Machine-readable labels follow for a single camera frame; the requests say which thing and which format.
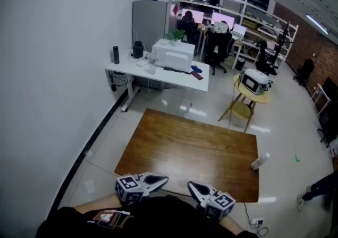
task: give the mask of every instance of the wall socket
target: wall socket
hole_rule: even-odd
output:
[[[264,218],[257,217],[257,218],[253,218],[250,220],[250,225],[254,227],[255,229],[258,229],[263,225],[263,222],[264,222]]]

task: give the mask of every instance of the computer monitor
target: computer monitor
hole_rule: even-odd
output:
[[[203,12],[195,11],[195,10],[189,10],[189,9],[182,9],[182,17],[185,15],[186,11],[191,11],[192,17],[194,18],[196,23],[203,23],[203,17],[204,17]]]
[[[232,31],[236,32],[238,34],[245,35],[245,32],[247,31],[247,28],[244,27],[244,26],[241,26],[239,24],[235,24]]]
[[[267,43],[267,45],[268,45],[268,47],[267,47],[267,49],[269,49],[269,50],[274,50],[275,49],[275,44],[274,43],[271,43],[271,42],[266,42]]]
[[[215,21],[225,21],[229,25],[229,29],[231,30],[234,23],[234,17],[213,12],[211,17],[211,24],[215,24]]]

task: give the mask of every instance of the refrigerator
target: refrigerator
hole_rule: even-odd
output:
[[[153,45],[164,38],[167,33],[177,27],[178,2],[135,1],[133,2],[133,45],[136,40],[142,41],[146,51],[151,52]],[[135,84],[156,90],[168,88],[169,85],[159,81],[151,81],[141,77],[134,77]]]

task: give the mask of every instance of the black kettle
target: black kettle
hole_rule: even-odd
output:
[[[143,45],[141,41],[135,41],[133,46],[133,57],[139,59],[143,57]]]

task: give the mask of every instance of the brick wall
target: brick wall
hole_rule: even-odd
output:
[[[313,53],[317,55],[316,58],[312,57],[315,69],[308,80],[308,90],[313,93],[313,88],[317,83],[323,85],[327,77],[330,77],[338,85],[338,45],[278,3],[276,3],[274,14],[290,21],[293,25],[299,25],[295,42],[286,60],[293,70],[297,70],[299,65],[303,65],[304,61],[311,58]]]

